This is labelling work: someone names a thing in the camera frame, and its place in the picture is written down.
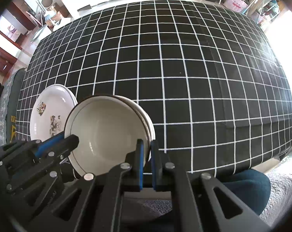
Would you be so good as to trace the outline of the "white plate cartoon prints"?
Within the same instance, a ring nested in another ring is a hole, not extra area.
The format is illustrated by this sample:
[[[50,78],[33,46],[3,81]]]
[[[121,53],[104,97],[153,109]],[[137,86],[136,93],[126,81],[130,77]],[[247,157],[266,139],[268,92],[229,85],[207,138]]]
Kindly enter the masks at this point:
[[[67,117],[77,103],[73,93],[61,84],[44,89],[30,116],[30,138],[45,141],[64,131]]]

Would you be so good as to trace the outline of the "small grey patterned bowl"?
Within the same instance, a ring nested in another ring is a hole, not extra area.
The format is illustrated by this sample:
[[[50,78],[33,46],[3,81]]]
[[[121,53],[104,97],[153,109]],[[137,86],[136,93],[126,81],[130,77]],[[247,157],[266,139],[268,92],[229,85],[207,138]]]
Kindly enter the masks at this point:
[[[115,95],[98,95],[78,103],[68,115],[65,137],[79,138],[69,161],[76,172],[100,175],[123,163],[128,153],[143,141],[143,162],[150,159],[151,141],[156,139],[150,116],[133,100]]]

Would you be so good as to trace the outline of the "green cushion yellow print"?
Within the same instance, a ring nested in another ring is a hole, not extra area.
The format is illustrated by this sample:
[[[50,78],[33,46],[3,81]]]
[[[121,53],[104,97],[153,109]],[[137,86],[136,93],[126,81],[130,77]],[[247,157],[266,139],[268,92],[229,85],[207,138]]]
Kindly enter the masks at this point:
[[[0,146],[16,139],[17,106],[26,69],[15,71],[4,83],[0,96]]]

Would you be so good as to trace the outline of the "dark blue trouser leg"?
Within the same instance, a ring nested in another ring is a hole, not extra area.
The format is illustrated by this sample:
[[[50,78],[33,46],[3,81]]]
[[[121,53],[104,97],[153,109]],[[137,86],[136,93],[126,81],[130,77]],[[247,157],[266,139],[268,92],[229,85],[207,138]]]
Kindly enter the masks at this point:
[[[271,193],[271,182],[265,174],[248,169],[217,179],[258,216],[267,206]]]

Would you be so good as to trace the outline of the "black white grid tablecloth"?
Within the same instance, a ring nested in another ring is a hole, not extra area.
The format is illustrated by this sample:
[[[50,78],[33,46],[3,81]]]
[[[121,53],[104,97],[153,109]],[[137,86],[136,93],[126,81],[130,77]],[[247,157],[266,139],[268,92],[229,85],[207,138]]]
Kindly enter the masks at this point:
[[[122,95],[150,116],[158,145],[191,175],[240,172],[292,146],[292,95],[262,29],[189,1],[142,1],[83,16],[45,37],[29,62],[16,137],[39,94]]]

